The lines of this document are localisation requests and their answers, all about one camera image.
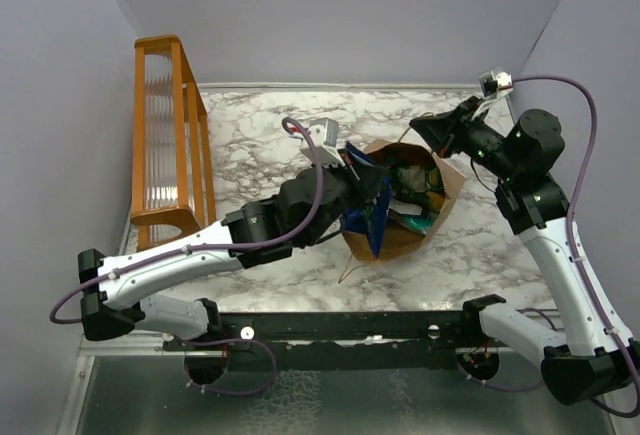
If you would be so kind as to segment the blue snack bag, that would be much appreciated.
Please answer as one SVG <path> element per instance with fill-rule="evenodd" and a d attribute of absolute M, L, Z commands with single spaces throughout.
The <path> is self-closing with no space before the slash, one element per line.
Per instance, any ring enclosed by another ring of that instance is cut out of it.
<path fill-rule="evenodd" d="M 387 179 L 378 197 L 364 209 L 348 211 L 340 218 L 341 233 L 352 254 L 360 261 L 375 261 L 382 253 L 391 202 L 391 180 Z"/>

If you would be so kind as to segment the brown paper bag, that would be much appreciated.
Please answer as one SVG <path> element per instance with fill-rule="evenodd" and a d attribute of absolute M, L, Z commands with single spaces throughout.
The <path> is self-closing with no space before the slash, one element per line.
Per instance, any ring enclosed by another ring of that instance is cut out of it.
<path fill-rule="evenodd" d="M 351 255 L 338 278 L 358 268 L 389 262 L 431 241 L 450 215 L 465 177 L 432 150 L 376 139 L 362 154 L 388 170 L 377 200 L 340 219 L 340 233 Z"/>

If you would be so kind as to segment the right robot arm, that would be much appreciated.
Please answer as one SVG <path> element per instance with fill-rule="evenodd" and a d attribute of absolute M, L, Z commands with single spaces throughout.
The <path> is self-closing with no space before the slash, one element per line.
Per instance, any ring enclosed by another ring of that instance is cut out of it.
<path fill-rule="evenodd" d="M 639 369 L 639 343 L 602 290 L 578 244 L 569 201 L 550 174 L 565 147 L 558 118 L 530 109 L 501 135 L 485 123 L 486 112 L 472 96 L 409 125 L 439 158 L 464 153 L 497 178 L 499 211 L 543 275 L 564 330 L 548 329 L 488 295 L 464 303 L 461 338 L 472 346 L 492 338 L 512 348 L 539 368 L 564 405 L 629 386 Z"/>

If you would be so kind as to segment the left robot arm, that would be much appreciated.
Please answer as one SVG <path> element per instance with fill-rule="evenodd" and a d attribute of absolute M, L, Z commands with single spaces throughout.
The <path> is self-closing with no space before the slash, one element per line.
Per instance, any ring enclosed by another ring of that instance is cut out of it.
<path fill-rule="evenodd" d="M 180 301 L 165 291 L 288 258 L 296 249 L 317 244 L 341 215 L 372 202 L 386 169 L 352 145 L 338 153 L 340 164 L 306 169 L 272 197 L 247 203 L 190 236 L 129 256 L 80 253 L 85 337 L 111 340 L 139 328 L 170 333 L 202 350 L 214 347 L 221 335 L 215 304 L 204 298 Z"/>

